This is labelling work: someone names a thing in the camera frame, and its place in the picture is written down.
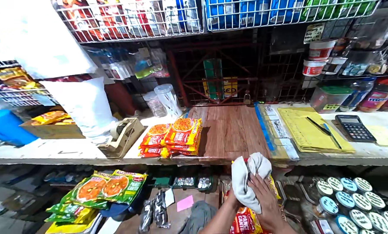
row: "price tag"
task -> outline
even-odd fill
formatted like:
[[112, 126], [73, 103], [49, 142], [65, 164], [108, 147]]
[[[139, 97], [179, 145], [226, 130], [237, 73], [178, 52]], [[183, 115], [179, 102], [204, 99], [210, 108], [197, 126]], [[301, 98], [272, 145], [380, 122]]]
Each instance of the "price tag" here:
[[304, 36], [304, 44], [308, 44], [313, 41], [321, 40], [322, 32], [324, 31], [325, 23], [308, 25], [307, 31]]
[[43, 106], [55, 106], [56, 104], [51, 101], [47, 95], [31, 94], [31, 96], [39, 101]]

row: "clear plastic container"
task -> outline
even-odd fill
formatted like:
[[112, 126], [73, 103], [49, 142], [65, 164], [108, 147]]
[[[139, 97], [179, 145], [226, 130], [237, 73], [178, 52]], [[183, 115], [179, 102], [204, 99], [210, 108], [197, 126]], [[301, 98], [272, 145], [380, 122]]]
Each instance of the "clear plastic container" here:
[[162, 84], [154, 88], [167, 113], [175, 119], [182, 115], [178, 99], [171, 84]]
[[342, 86], [317, 86], [310, 104], [318, 113], [333, 113], [352, 92]]
[[353, 93], [341, 104], [340, 111], [352, 111], [373, 89], [376, 77], [367, 77], [361, 80], [351, 81], [350, 88]]
[[146, 104], [148, 104], [149, 109], [151, 109], [154, 116], [164, 117], [167, 115], [167, 110], [154, 91], [146, 93], [142, 97], [146, 101]]

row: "plastic bag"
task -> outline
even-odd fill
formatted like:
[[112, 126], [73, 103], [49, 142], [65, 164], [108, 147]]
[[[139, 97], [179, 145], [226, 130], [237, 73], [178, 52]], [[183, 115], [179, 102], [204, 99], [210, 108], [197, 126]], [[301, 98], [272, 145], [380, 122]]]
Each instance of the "plastic bag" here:
[[103, 77], [83, 82], [40, 81], [95, 144], [107, 142], [110, 129], [117, 121], [112, 116], [104, 91]]

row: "blue container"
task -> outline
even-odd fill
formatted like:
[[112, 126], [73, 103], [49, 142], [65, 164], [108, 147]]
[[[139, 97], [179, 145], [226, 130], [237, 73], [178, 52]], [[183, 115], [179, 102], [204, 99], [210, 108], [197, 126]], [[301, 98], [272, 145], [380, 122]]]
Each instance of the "blue container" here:
[[16, 146], [26, 145], [38, 139], [28, 131], [19, 127], [24, 123], [10, 110], [0, 110], [0, 140], [9, 142]]
[[206, 0], [206, 12], [209, 30], [239, 28], [238, 2], [232, 0]]
[[268, 25], [269, 11], [263, 10], [269, 9], [269, 3], [270, 0], [240, 0], [240, 27]]
[[303, 2], [303, 0], [273, 0], [270, 4], [271, 11], [269, 15], [269, 24], [298, 22], [302, 8], [289, 10], [275, 9], [302, 7]]

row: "white plastic tub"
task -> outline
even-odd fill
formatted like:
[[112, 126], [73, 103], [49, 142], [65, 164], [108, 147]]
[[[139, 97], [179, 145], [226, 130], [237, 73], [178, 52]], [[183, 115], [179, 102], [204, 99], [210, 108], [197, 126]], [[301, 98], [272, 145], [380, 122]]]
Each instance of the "white plastic tub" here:
[[336, 42], [337, 40], [311, 42], [308, 59], [311, 61], [326, 61]]
[[308, 61], [304, 60], [304, 69], [302, 74], [306, 76], [318, 76], [322, 72], [322, 68], [327, 64], [326, 61]]

